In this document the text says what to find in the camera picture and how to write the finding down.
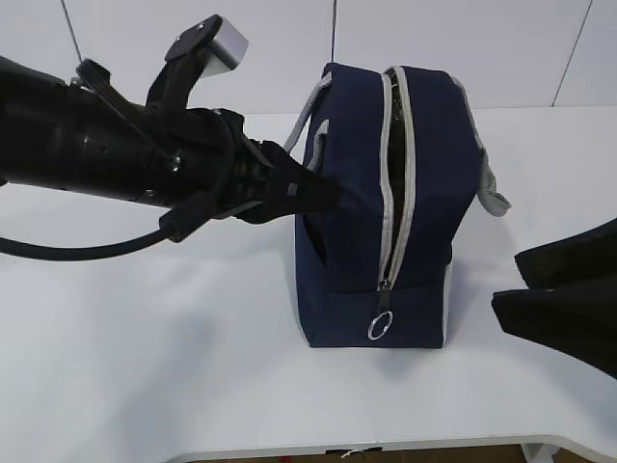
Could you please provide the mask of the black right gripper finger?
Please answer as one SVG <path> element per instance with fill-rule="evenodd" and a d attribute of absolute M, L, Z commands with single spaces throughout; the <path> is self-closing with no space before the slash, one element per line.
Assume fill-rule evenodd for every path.
<path fill-rule="evenodd" d="M 496 292 L 492 308 L 502 331 L 616 376 L 616 279 L 551 289 Z"/>
<path fill-rule="evenodd" d="M 554 288 L 616 272 L 616 222 L 537 246 L 515 255 L 530 288 Z"/>

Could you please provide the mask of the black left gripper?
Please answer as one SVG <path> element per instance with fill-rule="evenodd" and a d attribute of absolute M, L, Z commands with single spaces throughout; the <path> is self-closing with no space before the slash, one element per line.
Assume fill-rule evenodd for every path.
<path fill-rule="evenodd" d="M 235 217 L 261 225 L 294 214 L 335 209 L 340 185 L 298 163 L 272 141 L 243 132 L 244 117 L 226 109 L 144 110 L 148 129 L 169 144 L 144 148 L 144 203 L 179 209 L 173 225 Z"/>

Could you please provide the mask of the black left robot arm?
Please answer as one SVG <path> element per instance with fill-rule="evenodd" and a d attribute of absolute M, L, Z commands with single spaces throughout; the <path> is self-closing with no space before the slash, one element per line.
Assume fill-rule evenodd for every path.
<path fill-rule="evenodd" d="M 158 104 L 135 112 L 157 144 L 92 91 L 3 59 L 2 180 L 166 208 L 198 196 L 214 218 L 252 224 L 336 207 L 334 179 L 247 138 L 239 114 Z"/>

